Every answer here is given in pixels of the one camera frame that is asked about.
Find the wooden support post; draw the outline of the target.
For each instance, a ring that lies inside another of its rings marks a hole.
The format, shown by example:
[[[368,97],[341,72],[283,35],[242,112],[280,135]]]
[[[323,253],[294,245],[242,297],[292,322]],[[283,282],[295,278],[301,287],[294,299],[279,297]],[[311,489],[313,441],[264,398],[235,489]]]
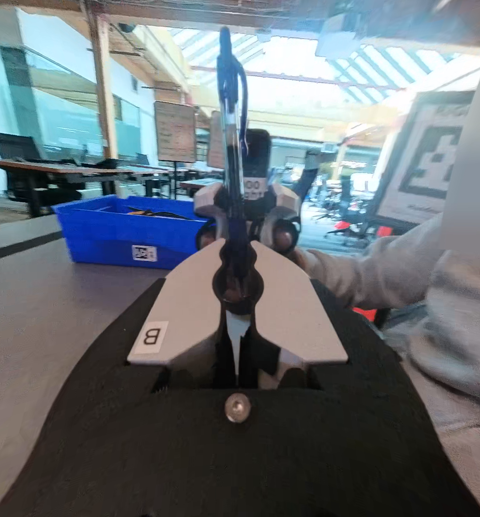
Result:
[[[105,158],[118,158],[115,110],[110,80],[109,22],[106,16],[95,10],[86,12],[89,39],[91,41],[96,76],[96,96],[99,125]]]

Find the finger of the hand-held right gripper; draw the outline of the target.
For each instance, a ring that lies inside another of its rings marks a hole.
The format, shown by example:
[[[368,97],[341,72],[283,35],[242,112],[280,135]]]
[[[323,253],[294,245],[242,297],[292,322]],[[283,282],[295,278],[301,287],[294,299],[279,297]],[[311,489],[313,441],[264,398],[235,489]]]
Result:
[[[264,216],[261,225],[261,243],[277,246],[277,237],[287,234],[289,246],[295,246],[299,236],[300,197],[281,184],[270,184],[264,196]]]
[[[196,216],[213,219],[216,237],[227,238],[227,189],[221,182],[204,186],[193,197],[193,212]]]

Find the whiteboard on stand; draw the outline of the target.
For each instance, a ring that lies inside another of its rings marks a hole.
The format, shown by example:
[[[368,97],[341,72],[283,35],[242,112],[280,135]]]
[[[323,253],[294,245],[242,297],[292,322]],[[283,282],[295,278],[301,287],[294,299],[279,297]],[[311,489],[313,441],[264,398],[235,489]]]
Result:
[[[210,138],[206,161],[209,167],[213,169],[224,170],[225,144],[220,111],[213,111],[211,113]]]
[[[196,113],[192,106],[156,100],[154,120],[159,162],[172,165],[170,195],[178,197],[178,164],[196,161]]]

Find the blue retractable pen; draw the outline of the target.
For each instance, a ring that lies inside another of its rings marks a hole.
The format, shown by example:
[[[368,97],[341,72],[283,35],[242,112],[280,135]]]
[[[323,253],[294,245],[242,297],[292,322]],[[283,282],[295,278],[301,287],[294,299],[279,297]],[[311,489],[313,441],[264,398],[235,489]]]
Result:
[[[244,208],[243,158],[247,152],[247,80],[234,56],[230,29],[219,32],[217,90],[224,139],[225,218],[217,223],[216,236],[225,240],[224,280],[219,281],[226,310],[237,316],[250,312],[248,232]]]

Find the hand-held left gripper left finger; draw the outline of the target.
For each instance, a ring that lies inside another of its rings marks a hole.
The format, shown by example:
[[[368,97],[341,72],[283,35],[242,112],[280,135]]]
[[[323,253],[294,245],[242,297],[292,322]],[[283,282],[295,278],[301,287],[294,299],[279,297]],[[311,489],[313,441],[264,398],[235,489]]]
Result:
[[[195,380],[236,380],[227,310],[214,289],[224,245],[216,240],[166,275],[129,364],[187,371]]]

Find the white ceiling projector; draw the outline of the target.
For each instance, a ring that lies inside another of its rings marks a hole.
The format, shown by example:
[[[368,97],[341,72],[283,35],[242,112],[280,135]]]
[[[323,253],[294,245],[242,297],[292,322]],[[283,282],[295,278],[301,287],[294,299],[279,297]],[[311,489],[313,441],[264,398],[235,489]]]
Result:
[[[347,11],[327,18],[318,35],[314,55],[326,60],[348,58],[356,51],[365,35],[362,13]]]

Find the wooden office desk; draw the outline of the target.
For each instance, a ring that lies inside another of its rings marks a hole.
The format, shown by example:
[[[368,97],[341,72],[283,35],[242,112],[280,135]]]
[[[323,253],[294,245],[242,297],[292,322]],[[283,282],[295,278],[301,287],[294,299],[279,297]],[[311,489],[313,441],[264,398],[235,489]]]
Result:
[[[73,164],[29,162],[19,160],[0,159],[0,169],[17,172],[25,175],[27,199],[26,204],[31,218],[43,215],[43,205],[40,201],[39,187],[36,186],[36,177],[41,173],[50,175],[57,183],[58,178],[68,183],[100,183],[104,196],[121,194],[119,182],[128,176],[135,179],[146,177],[146,181],[153,181],[155,174],[170,177],[171,172],[161,167],[148,165],[119,166],[114,169],[98,167],[83,167]]]

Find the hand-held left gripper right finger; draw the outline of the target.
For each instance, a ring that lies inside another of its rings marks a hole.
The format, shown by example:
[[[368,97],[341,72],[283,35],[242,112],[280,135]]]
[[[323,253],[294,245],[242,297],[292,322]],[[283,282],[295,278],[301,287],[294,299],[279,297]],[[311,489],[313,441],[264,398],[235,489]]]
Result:
[[[239,346],[239,382],[274,381],[289,369],[345,365],[348,355],[310,277],[295,263],[254,241],[249,281],[250,325]]]

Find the person's right hand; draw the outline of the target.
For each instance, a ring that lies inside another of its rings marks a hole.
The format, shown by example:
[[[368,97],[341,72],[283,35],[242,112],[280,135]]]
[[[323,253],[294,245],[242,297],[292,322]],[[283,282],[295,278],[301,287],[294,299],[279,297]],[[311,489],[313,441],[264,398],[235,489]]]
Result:
[[[302,270],[306,268],[306,261],[302,250],[293,244],[293,236],[289,230],[276,229],[273,237],[273,249],[286,257]]]

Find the framed black white marker poster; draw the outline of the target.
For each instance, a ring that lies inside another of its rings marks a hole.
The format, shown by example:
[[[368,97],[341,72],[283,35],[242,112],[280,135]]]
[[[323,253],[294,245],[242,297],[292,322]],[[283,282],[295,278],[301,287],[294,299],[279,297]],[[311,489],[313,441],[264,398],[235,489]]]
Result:
[[[371,218],[376,224],[406,232],[443,211],[474,94],[470,90],[416,96],[373,198]]]

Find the black office chair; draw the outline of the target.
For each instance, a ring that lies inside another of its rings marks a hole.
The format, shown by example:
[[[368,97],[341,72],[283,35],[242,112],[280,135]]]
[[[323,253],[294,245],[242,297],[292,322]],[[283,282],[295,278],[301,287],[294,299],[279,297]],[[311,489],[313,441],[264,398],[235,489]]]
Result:
[[[42,156],[32,137],[0,133],[0,159],[25,162],[42,162]],[[6,169],[6,196],[15,202],[27,203],[30,199],[28,171]],[[79,201],[85,184],[72,184],[65,178],[39,171],[34,175],[42,206]]]

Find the blue plastic bin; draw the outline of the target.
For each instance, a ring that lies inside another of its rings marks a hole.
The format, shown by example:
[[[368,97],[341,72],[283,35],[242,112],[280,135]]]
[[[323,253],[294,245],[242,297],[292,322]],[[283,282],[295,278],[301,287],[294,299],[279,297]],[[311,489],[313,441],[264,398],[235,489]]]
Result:
[[[116,195],[55,205],[73,262],[172,270],[207,222],[189,201]]]

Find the person's grey hoodie torso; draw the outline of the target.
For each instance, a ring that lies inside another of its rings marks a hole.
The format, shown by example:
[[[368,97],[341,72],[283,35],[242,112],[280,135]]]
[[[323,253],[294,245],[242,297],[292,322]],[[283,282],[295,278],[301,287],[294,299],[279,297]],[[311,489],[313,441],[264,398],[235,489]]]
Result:
[[[445,252],[425,305],[406,369],[446,454],[480,504],[480,256]]]

